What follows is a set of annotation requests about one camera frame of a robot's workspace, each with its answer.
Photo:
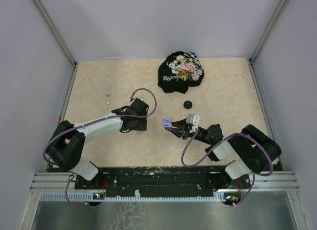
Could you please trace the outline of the purple earbud charging case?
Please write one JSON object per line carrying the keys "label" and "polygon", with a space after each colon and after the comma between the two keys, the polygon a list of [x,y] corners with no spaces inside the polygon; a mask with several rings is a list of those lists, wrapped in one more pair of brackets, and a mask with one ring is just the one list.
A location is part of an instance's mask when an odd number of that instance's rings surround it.
{"label": "purple earbud charging case", "polygon": [[172,120],[169,117],[165,117],[162,119],[162,126],[164,128],[172,128]]}

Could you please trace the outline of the black earbud charging case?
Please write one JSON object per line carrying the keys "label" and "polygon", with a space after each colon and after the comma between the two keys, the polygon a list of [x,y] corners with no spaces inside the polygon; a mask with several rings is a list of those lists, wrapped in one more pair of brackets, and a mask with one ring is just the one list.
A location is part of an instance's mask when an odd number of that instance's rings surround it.
{"label": "black earbud charging case", "polygon": [[187,100],[187,101],[185,101],[185,102],[183,103],[183,106],[184,106],[184,108],[186,108],[186,109],[190,109],[190,108],[193,106],[193,103],[192,103],[191,101]]}

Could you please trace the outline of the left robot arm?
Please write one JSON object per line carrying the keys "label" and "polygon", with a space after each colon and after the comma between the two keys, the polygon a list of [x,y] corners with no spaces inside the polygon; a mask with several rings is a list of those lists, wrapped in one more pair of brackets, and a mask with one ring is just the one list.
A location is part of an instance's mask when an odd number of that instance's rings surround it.
{"label": "left robot arm", "polygon": [[114,132],[139,130],[138,126],[146,123],[148,108],[148,104],[136,98],[129,106],[112,110],[89,122],[72,124],[63,121],[48,142],[45,154],[62,171],[77,174],[91,188],[99,188],[103,183],[103,176],[92,162],[82,156],[84,146]]}

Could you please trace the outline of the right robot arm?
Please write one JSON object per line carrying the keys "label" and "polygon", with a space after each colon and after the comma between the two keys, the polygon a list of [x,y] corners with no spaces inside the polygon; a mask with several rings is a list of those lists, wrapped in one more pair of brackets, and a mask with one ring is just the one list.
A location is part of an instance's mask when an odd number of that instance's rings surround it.
{"label": "right robot arm", "polygon": [[[282,154],[280,146],[274,140],[251,124],[239,133],[224,137],[219,124],[203,129],[198,126],[199,121],[200,117],[194,114],[176,122],[166,117],[162,120],[162,126],[178,138],[190,138],[181,154],[181,163],[185,167],[193,168],[205,158],[218,162],[236,155],[238,158],[227,164],[221,173],[221,182],[227,188],[233,188],[239,178],[246,174],[262,176],[261,172],[266,168],[269,168],[271,173],[273,161]],[[199,161],[187,165],[184,163],[184,155],[193,140],[208,144],[208,147],[205,149],[206,154]]]}

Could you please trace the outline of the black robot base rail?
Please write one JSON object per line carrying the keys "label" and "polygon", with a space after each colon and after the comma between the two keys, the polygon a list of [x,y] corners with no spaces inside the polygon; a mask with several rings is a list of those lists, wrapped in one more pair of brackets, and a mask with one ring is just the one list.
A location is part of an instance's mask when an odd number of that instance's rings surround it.
{"label": "black robot base rail", "polygon": [[224,166],[171,167],[107,167],[91,181],[77,177],[76,190],[101,190],[113,197],[141,193],[181,195],[187,193],[212,193],[222,189],[247,190],[249,177],[244,175],[227,182],[221,177]]}

